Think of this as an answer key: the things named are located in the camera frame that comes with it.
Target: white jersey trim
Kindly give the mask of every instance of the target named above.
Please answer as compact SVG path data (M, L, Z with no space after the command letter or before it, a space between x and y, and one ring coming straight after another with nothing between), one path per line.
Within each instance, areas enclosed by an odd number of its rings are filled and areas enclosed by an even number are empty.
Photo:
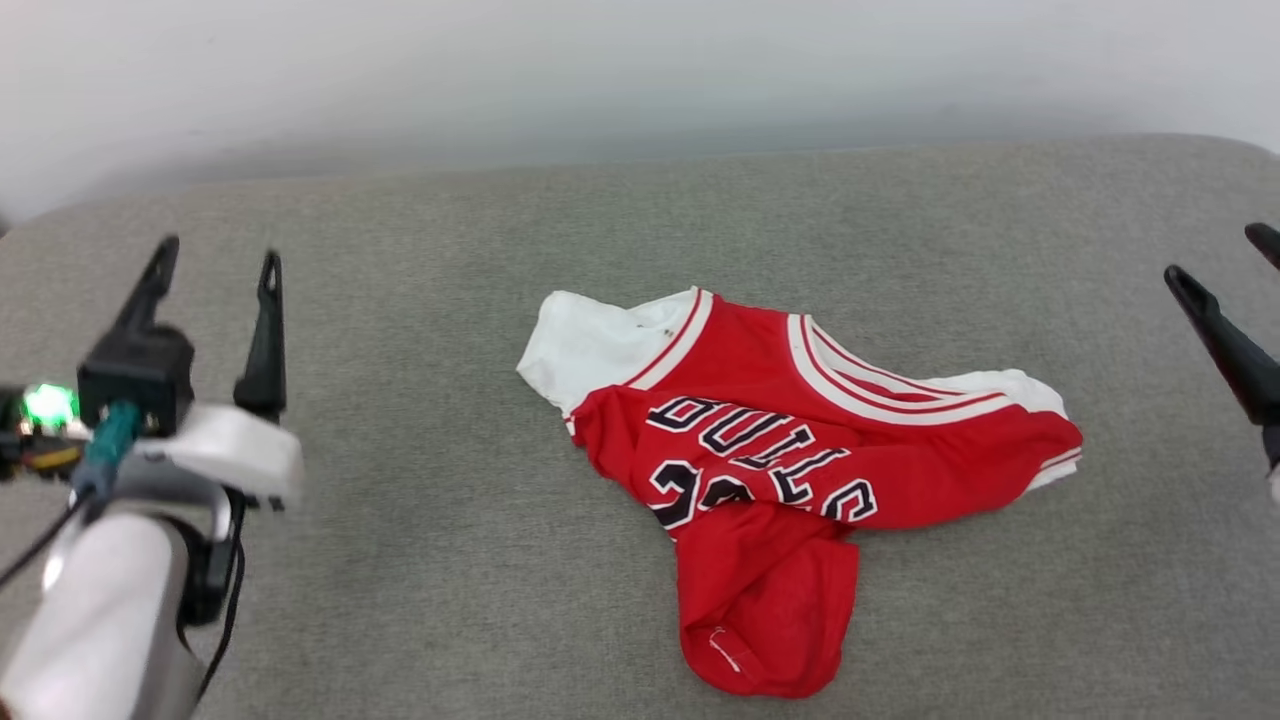
M690 292L694 293L692 307L689 310L687 319L672 338L671 345L663 348L631 380L622 384L636 389L652 388L669 375L685 360L689 351L694 348L694 345L698 343L698 338L701 337L703 329L707 327L707 320L712 316L712 305L716 304L716 296L698 287L690 288Z
M553 292L538 311L516 372L566 418L599 388L649 389L692 350L714 297L692 287L625 310Z
M840 373L828 366L822 354L815 351L812 324L813 319L808 315L787 316L787 342L796 370L818 395L861 418L893 425L946 425L995 413L1014 404L1000 393L911 404L886 398L855 383L841 383Z
M1000 393L1011 402L1021 405L1029 413L1047 410L1066 418L1062 396L1047 384L1028 377L1021 370L979 370L950 378L932 378L927 380L905 378L877 368L841 347L840 343L813 322L813 318L808 315L800 318L803 318L801 328L808 338L808 345L813 348L812 355L814 356L814 361L820 363L828 370L827 375L829 375L832 383L855 395L872 397L879 405L896 409L941 409L956 405L957 402L969 402L977 397ZM874 383L893 393L924 395L936 400L922 402L895 401L858 387L856 383L841 377L841 373L863 382Z

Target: gray couch cushion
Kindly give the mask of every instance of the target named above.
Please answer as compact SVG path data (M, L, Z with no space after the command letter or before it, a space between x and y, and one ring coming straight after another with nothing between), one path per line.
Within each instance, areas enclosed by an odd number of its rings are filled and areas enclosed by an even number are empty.
M161 314L196 342L197 393L229 398L260 254L282 250L310 496L251 519L202 716L1263 714L1280 516L1161 283L1184 264L1280 351L1280 286L1242 236L1258 219L1280 220L1276 159L1196 137L209 186L0 241L0 379L70 382L177 232ZM812 313L908 375L1023 368L1066 398L1080 471L1002 512L856 534L836 680L722 694L681 659L662 528L513 372L552 290L690 284ZM0 555L63 497L0 489ZM0 597L0 628L35 583Z

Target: cable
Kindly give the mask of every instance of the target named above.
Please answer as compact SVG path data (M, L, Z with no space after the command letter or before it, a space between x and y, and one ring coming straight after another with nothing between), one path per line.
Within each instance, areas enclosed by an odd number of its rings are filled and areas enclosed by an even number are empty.
M61 530L77 512L79 512L79 509L83 507L84 502L92 497L92 491L77 495L76 502L72 503L72 506L68 507L61 516L58 518L58 520L54 520L54 524L41 533L40 537L31 543L31 547L23 551L23 553L18 556L18 560L14 560L13 565L9 565L9 568L5 569L4 574L0 574L0 591L13 582L13 579L17 578L27 568L27 565L31 565L31 561L35 560L49 543L54 542L58 532Z
M239 541L236 542L236 580L232 585L230 596L227 598L227 618L223 621L223 638L218 641L218 650L214 651L212 660L209 661L209 670L205 673L205 679L200 683L200 693L196 694L196 702L205 697L205 691L209 689L209 683L214 680L214 674L218 673L218 666L223 662L223 656L227 655L227 648L232 644L232 628L236 626L236 609L239 605L239 589L244 584L244 544Z

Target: red basketball jersey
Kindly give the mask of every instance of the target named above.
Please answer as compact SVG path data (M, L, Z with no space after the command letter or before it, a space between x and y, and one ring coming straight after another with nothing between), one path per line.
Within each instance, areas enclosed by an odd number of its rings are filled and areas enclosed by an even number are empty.
M677 541L686 660L739 694L835 675L850 529L995 510L1080 457L1061 398L1019 370L904 378L806 315L698 288L631 310L553 293L518 369Z

